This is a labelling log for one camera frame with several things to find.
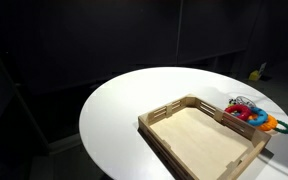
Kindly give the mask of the yellow box on floor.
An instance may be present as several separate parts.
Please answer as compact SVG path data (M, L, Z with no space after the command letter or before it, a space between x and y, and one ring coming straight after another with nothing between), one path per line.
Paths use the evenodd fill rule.
M260 79L260 73L258 70L254 70L250 73L249 77L248 77L249 80L251 81L258 81Z

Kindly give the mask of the wooden tray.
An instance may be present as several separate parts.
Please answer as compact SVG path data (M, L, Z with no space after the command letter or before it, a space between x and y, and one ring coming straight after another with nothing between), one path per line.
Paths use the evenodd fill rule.
M179 180L237 180L271 138L194 95L140 115L138 124Z

